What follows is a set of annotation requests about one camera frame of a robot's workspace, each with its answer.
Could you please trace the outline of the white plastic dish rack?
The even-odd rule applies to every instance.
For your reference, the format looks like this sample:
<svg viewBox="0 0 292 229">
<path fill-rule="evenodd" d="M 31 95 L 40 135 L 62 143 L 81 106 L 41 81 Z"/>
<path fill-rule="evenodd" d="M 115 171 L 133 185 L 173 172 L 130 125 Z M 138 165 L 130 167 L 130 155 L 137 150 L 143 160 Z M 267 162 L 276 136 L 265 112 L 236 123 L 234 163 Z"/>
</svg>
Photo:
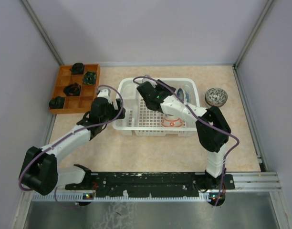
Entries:
<svg viewBox="0 0 292 229">
<path fill-rule="evenodd" d="M 182 126 L 165 127 L 162 122 L 165 115 L 160 112 L 151 111 L 146 107 L 142 96 L 137 91 L 137 84 L 133 78 L 123 79 L 118 87 L 124 101 L 125 118 L 113 122 L 113 128 L 122 135 L 131 136 L 166 136 L 167 134 L 188 137 L 197 133 L 194 124 Z"/>
</svg>

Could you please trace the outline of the blue white patterned bowl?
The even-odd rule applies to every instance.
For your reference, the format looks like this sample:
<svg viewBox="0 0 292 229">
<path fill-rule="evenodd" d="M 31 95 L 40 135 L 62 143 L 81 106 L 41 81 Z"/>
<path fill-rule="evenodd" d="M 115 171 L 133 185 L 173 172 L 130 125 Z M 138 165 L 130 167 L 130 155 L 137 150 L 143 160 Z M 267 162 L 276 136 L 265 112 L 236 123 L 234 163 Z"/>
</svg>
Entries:
<svg viewBox="0 0 292 229">
<path fill-rule="evenodd" d="M 183 102 L 190 103 L 190 95 L 187 90 L 178 88 L 176 94 Z"/>
</svg>

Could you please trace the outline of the grey patterned bowl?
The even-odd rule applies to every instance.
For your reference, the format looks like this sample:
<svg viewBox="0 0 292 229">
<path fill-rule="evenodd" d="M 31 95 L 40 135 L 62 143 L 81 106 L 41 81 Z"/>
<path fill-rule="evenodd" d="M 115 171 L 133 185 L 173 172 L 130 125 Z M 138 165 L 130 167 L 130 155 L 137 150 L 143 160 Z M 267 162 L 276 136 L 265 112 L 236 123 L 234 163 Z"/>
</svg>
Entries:
<svg viewBox="0 0 292 229">
<path fill-rule="evenodd" d="M 222 107 L 228 100 L 228 94 L 221 88 L 210 88 L 205 93 L 205 102 L 209 106 Z"/>
</svg>

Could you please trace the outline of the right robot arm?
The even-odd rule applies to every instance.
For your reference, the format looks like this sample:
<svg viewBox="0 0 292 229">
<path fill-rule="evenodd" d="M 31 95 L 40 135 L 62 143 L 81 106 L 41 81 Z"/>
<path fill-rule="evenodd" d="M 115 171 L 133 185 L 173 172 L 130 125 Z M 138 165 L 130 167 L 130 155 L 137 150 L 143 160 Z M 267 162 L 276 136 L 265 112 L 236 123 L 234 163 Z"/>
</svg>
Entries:
<svg viewBox="0 0 292 229">
<path fill-rule="evenodd" d="M 192 105 L 187 101 L 184 90 L 173 88 L 161 80 L 155 84 L 150 81 L 139 83 L 137 90 L 149 110 L 195 125 L 199 142 L 207 151 L 204 183 L 200 188 L 219 188 L 225 174 L 226 143 L 231 136 L 231 129 L 220 109 Z"/>
</svg>

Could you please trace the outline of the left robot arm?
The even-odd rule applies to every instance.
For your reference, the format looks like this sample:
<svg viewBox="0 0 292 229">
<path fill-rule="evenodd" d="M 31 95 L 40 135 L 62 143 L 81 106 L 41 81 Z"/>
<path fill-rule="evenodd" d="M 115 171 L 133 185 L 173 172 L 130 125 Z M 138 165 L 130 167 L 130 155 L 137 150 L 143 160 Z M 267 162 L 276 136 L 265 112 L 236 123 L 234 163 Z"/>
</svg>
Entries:
<svg viewBox="0 0 292 229">
<path fill-rule="evenodd" d="M 105 97 L 97 97 L 91 110 L 85 113 L 71 131 L 41 148 L 30 147 L 19 175 L 19 187 L 23 191 L 36 191 L 45 196 L 56 187 L 76 184 L 82 189 L 93 183 L 91 171 L 83 166 L 74 165 L 59 168 L 58 165 L 70 153 L 91 141 L 103 127 L 117 119 L 125 117 L 124 102 L 118 98 L 115 103 Z"/>
</svg>

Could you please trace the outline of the black orange rolled item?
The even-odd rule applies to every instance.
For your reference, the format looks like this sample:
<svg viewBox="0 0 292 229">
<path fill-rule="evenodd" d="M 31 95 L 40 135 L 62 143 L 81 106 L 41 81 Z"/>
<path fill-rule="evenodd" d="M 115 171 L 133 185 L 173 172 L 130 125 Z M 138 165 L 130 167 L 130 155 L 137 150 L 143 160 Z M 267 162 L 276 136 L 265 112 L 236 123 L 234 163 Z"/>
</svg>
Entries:
<svg viewBox="0 0 292 229">
<path fill-rule="evenodd" d="M 79 96 L 80 92 L 81 86 L 78 83 L 70 84 L 63 89 L 63 93 L 66 96 Z"/>
</svg>

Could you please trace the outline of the wooden compartment tray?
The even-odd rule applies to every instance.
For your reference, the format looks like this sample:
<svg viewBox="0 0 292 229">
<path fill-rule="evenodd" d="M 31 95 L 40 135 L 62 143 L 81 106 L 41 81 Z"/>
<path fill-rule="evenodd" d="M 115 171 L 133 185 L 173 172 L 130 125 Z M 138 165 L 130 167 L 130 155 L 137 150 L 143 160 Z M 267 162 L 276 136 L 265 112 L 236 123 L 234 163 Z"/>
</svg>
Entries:
<svg viewBox="0 0 292 229">
<path fill-rule="evenodd" d="M 54 114 L 75 114 L 85 113 L 91 108 L 91 103 L 96 97 L 96 88 L 99 84 L 100 78 L 100 65 L 99 64 L 84 64 L 84 73 L 80 75 L 71 75 L 70 68 L 72 65 L 62 65 L 59 67 L 55 87 L 52 93 L 52 98 L 57 96 L 64 97 L 65 102 L 62 109 L 50 109 L 49 111 Z M 95 85 L 83 84 L 83 76 L 87 71 L 96 72 Z M 73 83 L 78 83 L 81 86 L 79 96 L 66 96 L 63 89 Z"/>
</svg>

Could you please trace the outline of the green black rolled item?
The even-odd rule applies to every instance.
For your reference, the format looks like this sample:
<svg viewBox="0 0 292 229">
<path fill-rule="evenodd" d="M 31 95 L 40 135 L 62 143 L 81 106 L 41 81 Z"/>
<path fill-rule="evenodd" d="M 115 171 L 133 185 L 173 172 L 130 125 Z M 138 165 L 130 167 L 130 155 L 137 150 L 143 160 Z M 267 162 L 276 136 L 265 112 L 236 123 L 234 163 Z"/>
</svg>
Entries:
<svg viewBox="0 0 292 229">
<path fill-rule="evenodd" d="M 85 85 L 95 85 L 96 83 L 96 72 L 87 71 L 83 76 L 83 84 Z"/>
</svg>

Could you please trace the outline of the dark green rolled item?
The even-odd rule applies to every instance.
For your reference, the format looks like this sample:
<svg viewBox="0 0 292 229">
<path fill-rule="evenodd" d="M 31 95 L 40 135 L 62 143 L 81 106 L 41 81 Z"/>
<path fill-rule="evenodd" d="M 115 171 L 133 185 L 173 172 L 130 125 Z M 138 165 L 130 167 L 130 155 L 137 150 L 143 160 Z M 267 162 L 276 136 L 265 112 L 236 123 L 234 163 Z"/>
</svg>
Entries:
<svg viewBox="0 0 292 229">
<path fill-rule="evenodd" d="M 64 106 L 65 98 L 57 96 L 55 98 L 52 98 L 49 101 L 49 108 L 50 109 L 62 109 Z"/>
</svg>

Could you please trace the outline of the black rolled item top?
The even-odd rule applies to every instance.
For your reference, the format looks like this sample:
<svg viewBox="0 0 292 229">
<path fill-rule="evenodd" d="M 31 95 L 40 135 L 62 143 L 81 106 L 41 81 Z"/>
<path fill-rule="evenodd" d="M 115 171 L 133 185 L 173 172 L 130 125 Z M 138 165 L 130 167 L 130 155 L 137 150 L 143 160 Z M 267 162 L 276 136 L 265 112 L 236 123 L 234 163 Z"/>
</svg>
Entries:
<svg viewBox="0 0 292 229">
<path fill-rule="evenodd" d="M 70 68 L 71 75 L 80 75 L 84 73 L 85 65 L 81 62 L 73 64 Z"/>
</svg>

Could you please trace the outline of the red white patterned bowl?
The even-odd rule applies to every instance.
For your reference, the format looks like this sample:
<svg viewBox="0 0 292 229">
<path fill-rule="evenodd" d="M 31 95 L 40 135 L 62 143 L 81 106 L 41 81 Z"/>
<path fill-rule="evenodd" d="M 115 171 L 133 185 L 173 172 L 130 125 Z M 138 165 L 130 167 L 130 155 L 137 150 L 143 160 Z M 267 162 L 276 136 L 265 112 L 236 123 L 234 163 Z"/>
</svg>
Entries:
<svg viewBox="0 0 292 229">
<path fill-rule="evenodd" d="M 166 128 L 179 128 L 183 126 L 183 121 L 175 116 L 165 115 L 161 125 Z"/>
</svg>

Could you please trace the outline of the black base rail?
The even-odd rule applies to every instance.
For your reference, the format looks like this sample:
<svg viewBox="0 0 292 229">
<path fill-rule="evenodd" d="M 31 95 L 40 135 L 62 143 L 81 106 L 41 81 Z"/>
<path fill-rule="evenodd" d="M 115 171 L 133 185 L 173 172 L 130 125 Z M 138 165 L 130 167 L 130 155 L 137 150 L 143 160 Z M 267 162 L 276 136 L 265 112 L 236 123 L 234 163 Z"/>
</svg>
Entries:
<svg viewBox="0 0 292 229">
<path fill-rule="evenodd" d="M 234 190 L 231 174 L 213 178 L 205 172 L 90 172 L 80 184 L 68 184 L 66 190 L 91 190 L 98 198 L 122 197 L 126 191 L 130 198 L 182 198 L 198 197 L 209 190 Z"/>
</svg>

